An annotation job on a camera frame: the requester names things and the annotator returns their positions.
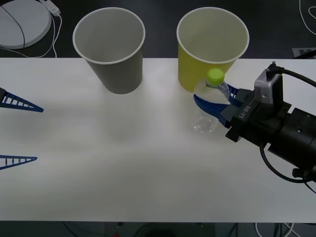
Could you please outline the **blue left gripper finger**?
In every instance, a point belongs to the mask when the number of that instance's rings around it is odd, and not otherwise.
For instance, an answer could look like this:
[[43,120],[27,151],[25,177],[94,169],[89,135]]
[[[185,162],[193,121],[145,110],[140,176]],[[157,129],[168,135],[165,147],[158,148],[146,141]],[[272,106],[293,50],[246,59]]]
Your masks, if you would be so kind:
[[0,170],[30,163],[30,162],[36,161],[37,159],[38,159],[37,157],[1,155],[0,156]]
[[42,113],[44,111],[43,108],[14,95],[3,88],[0,89],[0,107],[38,113]]

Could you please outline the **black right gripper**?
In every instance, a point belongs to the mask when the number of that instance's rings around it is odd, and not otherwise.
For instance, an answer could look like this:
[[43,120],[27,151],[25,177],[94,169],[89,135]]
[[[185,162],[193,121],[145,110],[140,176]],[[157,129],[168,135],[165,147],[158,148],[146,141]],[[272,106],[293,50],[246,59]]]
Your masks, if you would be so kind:
[[248,99],[253,97],[253,91],[227,86],[230,104],[211,103],[194,95],[196,105],[228,128],[225,136],[234,142],[243,138],[259,147],[273,141],[284,124],[291,104],[282,102],[281,107],[274,110],[255,99]]

